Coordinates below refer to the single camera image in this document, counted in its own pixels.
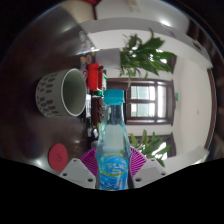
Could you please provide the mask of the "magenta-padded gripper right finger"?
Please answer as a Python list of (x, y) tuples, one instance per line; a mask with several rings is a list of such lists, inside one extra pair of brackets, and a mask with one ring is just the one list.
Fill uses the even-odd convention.
[(131, 148), (129, 173), (134, 188), (146, 186), (167, 175), (155, 158), (148, 159), (135, 148)]

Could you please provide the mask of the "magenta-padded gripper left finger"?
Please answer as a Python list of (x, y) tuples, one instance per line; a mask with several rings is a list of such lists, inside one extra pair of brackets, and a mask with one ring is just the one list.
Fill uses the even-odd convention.
[(78, 186), (94, 189), (98, 174), (98, 163), (95, 152), (96, 149), (92, 148), (80, 159), (72, 158), (59, 176)]

